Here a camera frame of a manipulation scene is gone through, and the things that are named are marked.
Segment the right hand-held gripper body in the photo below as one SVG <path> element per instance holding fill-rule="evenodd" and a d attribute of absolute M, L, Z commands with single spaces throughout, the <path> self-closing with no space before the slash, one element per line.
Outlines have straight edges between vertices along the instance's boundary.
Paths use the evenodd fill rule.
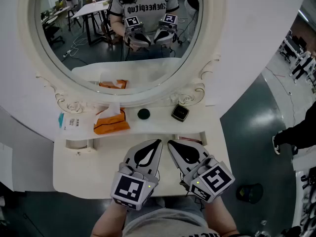
<path fill-rule="evenodd" d="M 207 203 L 220 196 L 234 181 L 224 162 L 218 162 L 214 157 L 207 157 L 184 176 L 189 192 Z"/>

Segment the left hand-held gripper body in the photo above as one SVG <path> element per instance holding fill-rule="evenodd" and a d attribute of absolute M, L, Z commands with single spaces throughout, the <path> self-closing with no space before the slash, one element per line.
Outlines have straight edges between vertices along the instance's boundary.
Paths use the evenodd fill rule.
<path fill-rule="evenodd" d="M 158 178 L 151 173 L 122 162 L 114 175 L 111 198 L 126 208 L 141 210 L 157 185 Z"/>

